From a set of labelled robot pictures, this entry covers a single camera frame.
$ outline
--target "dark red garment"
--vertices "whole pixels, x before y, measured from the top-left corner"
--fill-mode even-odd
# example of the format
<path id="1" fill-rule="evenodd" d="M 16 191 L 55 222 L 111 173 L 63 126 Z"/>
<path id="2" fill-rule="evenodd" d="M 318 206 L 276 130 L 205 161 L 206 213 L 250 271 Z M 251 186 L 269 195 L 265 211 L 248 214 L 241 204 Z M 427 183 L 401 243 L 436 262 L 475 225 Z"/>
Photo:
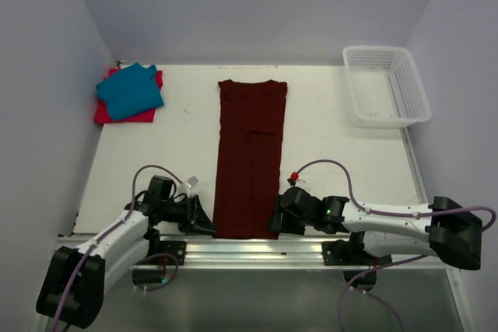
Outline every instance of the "dark red garment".
<path id="1" fill-rule="evenodd" d="M 109 74 L 107 77 L 113 75 L 115 72 L 118 72 L 120 69 L 109 69 Z M 156 84 L 161 90 L 163 87 L 163 72 L 158 70 L 156 73 Z M 112 124 L 117 122 L 153 122 L 154 114 L 156 113 L 155 109 L 146 110 L 145 112 L 141 112 L 136 114 L 135 116 L 131 116 L 129 118 L 125 118 L 124 120 L 114 121 L 109 117 L 109 113 L 107 112 L 106 103 L 97 98 L 98 103 L 96 106 L 95 115 L 93 116 L 93 121 L 96 124 Z"/>
<path id="2" fill-rule="evenodd" d="M 266 229 L 279 194 L 287 83 L 218 83 L 221 131 L 214 237 L 277 239 Z"/>

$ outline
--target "white wall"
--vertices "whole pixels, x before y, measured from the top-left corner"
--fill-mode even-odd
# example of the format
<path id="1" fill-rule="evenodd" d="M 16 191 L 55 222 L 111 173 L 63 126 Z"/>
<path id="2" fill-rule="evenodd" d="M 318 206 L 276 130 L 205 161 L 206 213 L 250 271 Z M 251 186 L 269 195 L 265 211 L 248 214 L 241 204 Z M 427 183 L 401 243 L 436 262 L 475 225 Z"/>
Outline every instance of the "white wall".
<path id="1" fill-rule="evenodd" d="M 112 65 L 83 0 L 0 0 L 0 330 L 28 330 L 99 136 L 94 85 Z"/>
<path id="2" fill-rule="evenodd" d="M 337 65 L 347 45 L 404 45 L 428 1 L 85 0 L 119 59 Z"/>
<path id="3" fill-rule="evenodd" d="M 411 130 L 431 197 L 496 207 L 497 20 L 498 0 L 432 0 L 407 43 L 433 111 L 430 123 Z M 484 332 L 498 330 L 496 243 L 493 228 L 483 236 L 482 270 L 464 274 Z"/>

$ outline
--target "blue folded shirt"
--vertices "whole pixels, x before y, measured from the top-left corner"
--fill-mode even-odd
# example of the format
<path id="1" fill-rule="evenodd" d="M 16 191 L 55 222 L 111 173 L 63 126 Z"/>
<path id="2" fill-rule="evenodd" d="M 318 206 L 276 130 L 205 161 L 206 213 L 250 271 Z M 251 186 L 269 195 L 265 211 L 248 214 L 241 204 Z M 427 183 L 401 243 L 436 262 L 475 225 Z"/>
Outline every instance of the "blue folded shirt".
<path id="1" fill-rule="evenodd" d="M 156 71 L 155 65 L 144 68 L 134 63 L 96 85 L 96 94 L 106 103 L 109 117 L 114 121 L 124 120 L 163 106 Z"/>

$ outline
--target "white plastic basket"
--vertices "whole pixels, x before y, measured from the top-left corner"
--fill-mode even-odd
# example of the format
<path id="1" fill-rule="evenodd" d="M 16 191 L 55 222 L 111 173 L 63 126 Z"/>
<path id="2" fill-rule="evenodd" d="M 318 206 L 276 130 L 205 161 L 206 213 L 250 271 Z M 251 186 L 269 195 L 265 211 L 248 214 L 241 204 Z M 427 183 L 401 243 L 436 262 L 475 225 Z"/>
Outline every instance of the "white plastic basket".
<path id="1" fill-rule="evenodd" d="M 405 128 L 431 113 L 412 55 L 405 48 L 346 47 L 342 52 L 356 124 Z"/>

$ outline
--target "white tabletop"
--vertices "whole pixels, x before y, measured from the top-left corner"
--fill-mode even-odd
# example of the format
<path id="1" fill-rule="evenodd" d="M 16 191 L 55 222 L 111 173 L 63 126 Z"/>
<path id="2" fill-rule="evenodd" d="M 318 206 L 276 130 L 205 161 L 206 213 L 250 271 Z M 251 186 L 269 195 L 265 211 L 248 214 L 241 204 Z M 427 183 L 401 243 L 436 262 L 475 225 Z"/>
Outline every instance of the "white tabletop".
<path id="1" fill-rule="evenodd" d="M 349 113 L 345 69 L 335 66 L 195 66 L 158 65 L 163 71 L 165 107 L 153 124 L 106 124 L 89 175 L 74 233 L 97 233 L 114 221 L 131 200 L 132 177 L 145 164 L 171 169 L 181 179 L 195 175 L 194 189 L 212 217 L 219 143 L 217 82 L 263 82 L 289 85 L 280 192 L 286 179 L 304 163 L 329 158 L 352 174 L 355 195 L 377 204 L 418 201 L 402 135 L 396 129 L 355 128 Z M 137 191 L 147 188 L 160 170 L 147 169 Z M 312 194 L 348 196 L 343 172 L 316 165 L 301 174 Z M 178 233 L 162 224 L 162 233 Z M 313 229 L 307 234 L 317 234 Z"/>

